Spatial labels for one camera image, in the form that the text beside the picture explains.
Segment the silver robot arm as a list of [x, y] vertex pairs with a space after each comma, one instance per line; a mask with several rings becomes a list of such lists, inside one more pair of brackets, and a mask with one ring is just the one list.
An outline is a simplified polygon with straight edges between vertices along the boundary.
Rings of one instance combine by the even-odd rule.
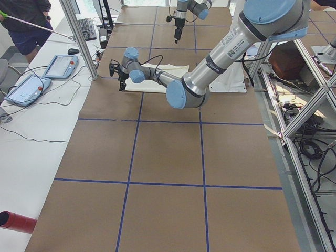
[[166, 88], [166, 99], [176, 109], [197, 108], [206, 103], [209, 85], [259, 41], [291, 41], [308, 30], [309, 1], [245, 1], [237, 25], [211, 50], [192, 72], [182, 77], [138, 61], [138, 50], [128, 47], [121, 63], [110, 63], [110, 75], [118, 74], [120, 86], [153, 80]]
[[174, 11], [173, 15], [171, 15], [169, 5], [169, 15], [167, 15], [166, 21], [171, 22], [172, 20], [174, 20], [174, 42], [176, 44], [181, 40], [181, 35], [185, 26], [185, 22], [191, 23], [191, 21], [186, 20], [187, 11], [190, 11], [193, 15], [195, 15], [195, 19], [199, 18], [201, 20], [205, 20], [209, 14], [210, 8], [213, 6], [214, 3], [215, 1], [212, 0], [204, 0], [201, 3], [198, 3], [195, 0], [177, 1], [176, 10]]

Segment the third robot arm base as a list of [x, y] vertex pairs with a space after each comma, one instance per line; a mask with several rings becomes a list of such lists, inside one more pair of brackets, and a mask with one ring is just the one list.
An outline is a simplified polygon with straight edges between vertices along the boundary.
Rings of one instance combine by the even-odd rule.
[[312, 56], [318, 64], [334, 64], [335, 63], [335, 37], [327, 46], [310, 46], [314, 52]]

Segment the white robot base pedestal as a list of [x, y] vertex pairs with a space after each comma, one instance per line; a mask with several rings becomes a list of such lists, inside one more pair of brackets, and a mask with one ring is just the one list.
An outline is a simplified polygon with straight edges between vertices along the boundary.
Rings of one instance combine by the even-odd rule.
[[[230, 30], [238, 23], [239, 13], [243, 10], [244, 1], [229, 1], [230, 13], [232, 15], [232, 22], [230, 26]], [[246, 93], [246, 85], [245, 85], [245, 76], [242, 64], [239, 62], [235, 62], [217, 79], [214, 80], [213, 83], [210, 84], [209, 89], [212, 93], [215, 92], [232, 92], [232, 93]]]

